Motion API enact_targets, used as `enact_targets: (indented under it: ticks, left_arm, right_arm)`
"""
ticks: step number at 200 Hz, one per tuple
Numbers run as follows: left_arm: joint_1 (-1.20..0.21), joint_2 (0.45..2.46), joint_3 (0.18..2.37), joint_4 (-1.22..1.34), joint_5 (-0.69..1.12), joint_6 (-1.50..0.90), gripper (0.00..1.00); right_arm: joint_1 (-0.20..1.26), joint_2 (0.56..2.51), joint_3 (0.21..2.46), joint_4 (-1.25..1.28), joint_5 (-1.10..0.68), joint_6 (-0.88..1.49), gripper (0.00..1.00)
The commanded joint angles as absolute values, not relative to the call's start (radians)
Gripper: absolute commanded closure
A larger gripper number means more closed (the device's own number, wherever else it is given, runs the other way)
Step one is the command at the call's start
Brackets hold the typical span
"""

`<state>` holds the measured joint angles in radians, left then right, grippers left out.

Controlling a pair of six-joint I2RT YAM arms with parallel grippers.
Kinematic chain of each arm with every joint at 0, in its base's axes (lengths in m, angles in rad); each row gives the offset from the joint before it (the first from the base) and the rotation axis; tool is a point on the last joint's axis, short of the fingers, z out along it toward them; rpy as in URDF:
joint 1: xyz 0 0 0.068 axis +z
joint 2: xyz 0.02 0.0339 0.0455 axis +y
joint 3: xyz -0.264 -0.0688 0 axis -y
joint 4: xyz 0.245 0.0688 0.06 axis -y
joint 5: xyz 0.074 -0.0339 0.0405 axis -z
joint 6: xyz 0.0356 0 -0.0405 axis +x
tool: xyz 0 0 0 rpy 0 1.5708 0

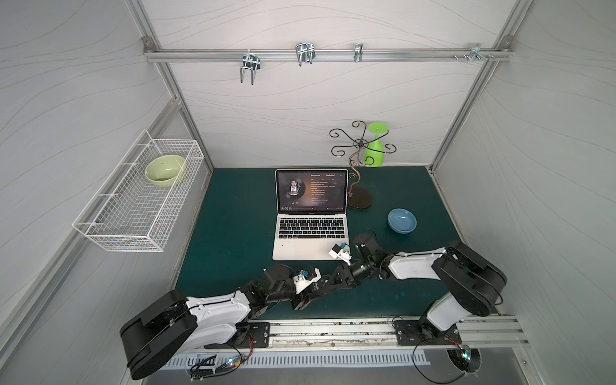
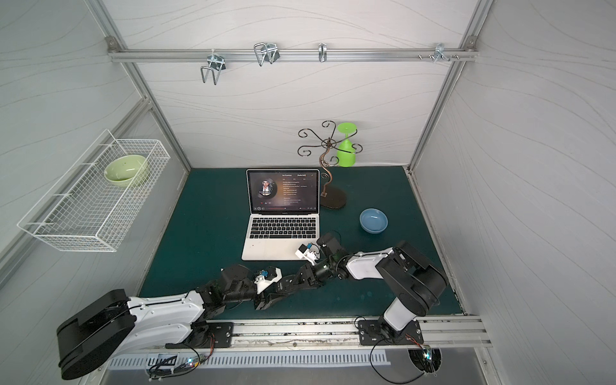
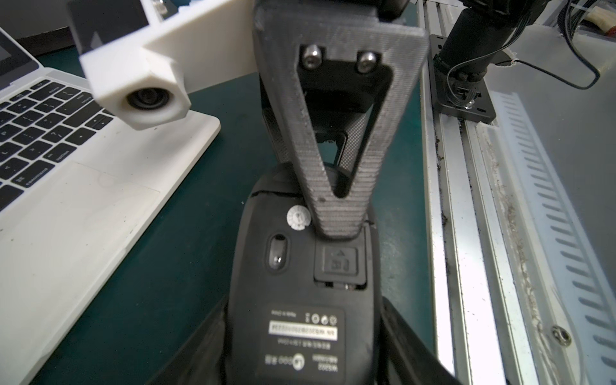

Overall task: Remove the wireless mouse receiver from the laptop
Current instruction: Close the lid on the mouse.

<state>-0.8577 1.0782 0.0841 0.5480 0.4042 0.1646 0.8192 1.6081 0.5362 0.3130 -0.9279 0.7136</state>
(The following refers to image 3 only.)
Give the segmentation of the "black mouse battery cover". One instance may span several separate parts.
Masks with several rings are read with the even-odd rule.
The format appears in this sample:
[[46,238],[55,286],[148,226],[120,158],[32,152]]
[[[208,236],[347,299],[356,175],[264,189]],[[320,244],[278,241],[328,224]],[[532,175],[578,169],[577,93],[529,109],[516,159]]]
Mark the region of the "black mouse battery cover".
[[361,287],[367,284],[366,233],[347,240],[318,237],[315,244],[314,279]]

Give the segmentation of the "black wireless mouse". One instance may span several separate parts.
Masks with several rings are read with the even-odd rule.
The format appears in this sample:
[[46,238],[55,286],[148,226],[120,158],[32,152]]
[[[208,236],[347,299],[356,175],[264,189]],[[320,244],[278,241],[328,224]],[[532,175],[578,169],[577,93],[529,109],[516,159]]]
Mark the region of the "black wireless mouse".
[[290,163],[245,203],[227,308],[229,384],[373,384],[378,377],[380,251],[368,212],[367,284],[317,282],[320,235]]

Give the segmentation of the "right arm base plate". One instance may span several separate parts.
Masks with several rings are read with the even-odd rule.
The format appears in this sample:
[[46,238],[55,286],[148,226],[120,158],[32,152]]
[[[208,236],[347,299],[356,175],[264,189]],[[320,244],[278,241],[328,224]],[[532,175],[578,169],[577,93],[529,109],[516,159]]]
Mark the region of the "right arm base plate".
[[450,92],[445,83],[445,74],[438,71],[434,64],[446,38],[440,35],[430,35],[429,41],[428,75],[433,111],[471,122],[492,123],[497,113],[484,80],[466,84],[450,76],[449,85],[452,88]]

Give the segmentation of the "silver laptop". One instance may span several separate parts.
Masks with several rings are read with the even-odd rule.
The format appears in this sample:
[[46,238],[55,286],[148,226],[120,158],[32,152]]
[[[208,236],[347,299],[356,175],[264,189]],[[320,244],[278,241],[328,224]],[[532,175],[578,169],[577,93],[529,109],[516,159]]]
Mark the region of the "silver laptop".
[[2,33],[2,383],[33,380],[220,129],[130,128]]

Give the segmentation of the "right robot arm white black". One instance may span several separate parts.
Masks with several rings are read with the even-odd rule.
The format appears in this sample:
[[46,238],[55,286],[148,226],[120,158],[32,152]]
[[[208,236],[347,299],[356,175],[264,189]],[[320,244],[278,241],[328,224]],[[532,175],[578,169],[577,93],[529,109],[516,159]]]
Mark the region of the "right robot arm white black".
[[470,102],[492,58],[543,1],[466,1],[439,53],[402,23],[404,1],[257,1],[253,45],[278,158],[292,163],[317,231],[352,239],[425,63],[437,91]]

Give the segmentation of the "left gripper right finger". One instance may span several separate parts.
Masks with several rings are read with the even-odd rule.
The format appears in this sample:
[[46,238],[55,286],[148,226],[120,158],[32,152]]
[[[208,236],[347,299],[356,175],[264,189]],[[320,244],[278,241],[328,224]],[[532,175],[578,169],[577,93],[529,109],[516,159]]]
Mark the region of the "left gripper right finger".
[[380,383],[460,383],[426,348],[387,298],[383,298],[381,308]]

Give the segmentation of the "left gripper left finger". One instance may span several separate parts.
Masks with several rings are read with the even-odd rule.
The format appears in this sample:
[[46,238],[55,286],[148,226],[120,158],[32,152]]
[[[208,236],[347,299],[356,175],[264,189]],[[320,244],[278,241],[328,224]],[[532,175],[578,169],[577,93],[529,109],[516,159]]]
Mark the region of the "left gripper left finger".
[[147,384],[226,384],[227,307],[228,298],[219,301]]

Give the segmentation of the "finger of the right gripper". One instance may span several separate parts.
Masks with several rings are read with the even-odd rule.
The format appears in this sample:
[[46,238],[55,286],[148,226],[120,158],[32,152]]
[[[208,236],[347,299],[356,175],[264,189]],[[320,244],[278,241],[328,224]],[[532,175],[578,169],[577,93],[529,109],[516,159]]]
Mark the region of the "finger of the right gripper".
[[[282,138],[274,111],[271,107],[262,109],[274,153],[279,163],[290,161],[289,151]],[[310,110],[311,123],[318,144],[332,143],[336,145],[336,153],[332,160],[325,163],[336,165],[348,172],[355,166],[367,128],[367,113],[337,112],[327,110]]]
[[257,1],[264,121],[323,237],[353,239],[428,53],[405,1]]

